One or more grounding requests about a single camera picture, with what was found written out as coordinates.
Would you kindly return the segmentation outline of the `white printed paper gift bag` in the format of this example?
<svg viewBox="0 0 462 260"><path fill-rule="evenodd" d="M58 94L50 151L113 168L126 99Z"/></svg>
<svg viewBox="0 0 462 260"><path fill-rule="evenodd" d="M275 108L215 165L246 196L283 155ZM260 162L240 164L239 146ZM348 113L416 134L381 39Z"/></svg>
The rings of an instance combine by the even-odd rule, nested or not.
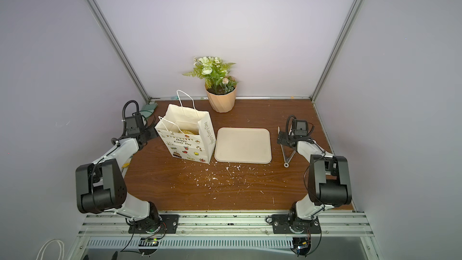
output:
<svg viewBox="0 0 462 260"><path fill-rule="evenodd" d="M158 117L155 130L166 145L172 157L209 163L212 159L216 136L209 112L197 110L194 100L189 97L192 106L184 106L177 90L179 105L170 104L164 116ZM187 135L181 130L197 131L199 135Z"/></svg>

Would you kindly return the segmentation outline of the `ridged oval bread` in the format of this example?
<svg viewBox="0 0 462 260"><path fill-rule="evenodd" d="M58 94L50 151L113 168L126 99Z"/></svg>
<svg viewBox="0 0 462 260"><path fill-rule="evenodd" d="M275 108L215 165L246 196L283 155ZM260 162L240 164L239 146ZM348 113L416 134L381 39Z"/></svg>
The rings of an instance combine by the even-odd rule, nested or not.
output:
<svg viewBox="0 0 462 260"><path fill-rule="evenodd" d="M187 135L199 135L199 132L197 131L181 130L181 132Z"/></svg>

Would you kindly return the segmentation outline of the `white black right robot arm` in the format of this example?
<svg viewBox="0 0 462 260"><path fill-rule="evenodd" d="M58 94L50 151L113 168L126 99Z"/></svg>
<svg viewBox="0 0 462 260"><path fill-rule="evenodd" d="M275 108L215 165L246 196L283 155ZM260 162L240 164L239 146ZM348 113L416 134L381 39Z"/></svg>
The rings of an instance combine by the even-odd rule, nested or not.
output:
<svg viewBox="0 0 462 260"><path fill-rule="evenodd" d="M348 160L322 148L312 138L314 128L314 124L291 115L285 130L278 131L283 166L288 168L296 154L309 163L303 174L307 195L292 205L288 215L288 226L296 234L308 231L321 213L349 205L353 198Z"/></svg>

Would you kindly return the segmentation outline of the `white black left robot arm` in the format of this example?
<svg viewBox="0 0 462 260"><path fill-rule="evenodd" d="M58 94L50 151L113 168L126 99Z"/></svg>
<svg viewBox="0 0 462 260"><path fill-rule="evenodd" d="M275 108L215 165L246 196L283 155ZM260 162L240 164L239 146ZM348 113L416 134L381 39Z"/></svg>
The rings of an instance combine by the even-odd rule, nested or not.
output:
<svg viewBox="0 0 462 260"><path fill-rule="evenodd" d="M92 163L77 167L77 208L83 214L112 212L123 216L136 231L155 230L161 224L155 204L129 194L122 168L157 134L135 100L123 106L122 122L122 135L111 140L113 147Z"/></svg>

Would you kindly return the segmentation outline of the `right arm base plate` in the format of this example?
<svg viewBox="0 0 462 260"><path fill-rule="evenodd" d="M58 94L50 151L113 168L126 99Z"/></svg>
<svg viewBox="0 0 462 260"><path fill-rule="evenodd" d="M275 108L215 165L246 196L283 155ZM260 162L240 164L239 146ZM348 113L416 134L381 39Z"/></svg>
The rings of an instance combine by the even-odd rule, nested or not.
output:
<svg viewBox="0 0 462 260"><path fill-rule="evenodd" d="M321 234L318 219L302 220L289 214L273 214L265 220L272 226L274 234Z"/></svg>

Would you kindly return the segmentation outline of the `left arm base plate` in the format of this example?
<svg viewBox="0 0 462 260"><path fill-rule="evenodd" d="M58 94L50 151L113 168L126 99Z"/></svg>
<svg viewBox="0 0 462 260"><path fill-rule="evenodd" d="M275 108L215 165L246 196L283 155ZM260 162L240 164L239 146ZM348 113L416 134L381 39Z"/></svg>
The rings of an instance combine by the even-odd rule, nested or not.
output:
<svg viewBox="0 0 462 260"><path fill-rule="evenodd" d="M126 220L129 225L130 234L156 234L166 233L175 234L178 227L179 215L160 214L158 216L148 216L142 220Z"/></svg>

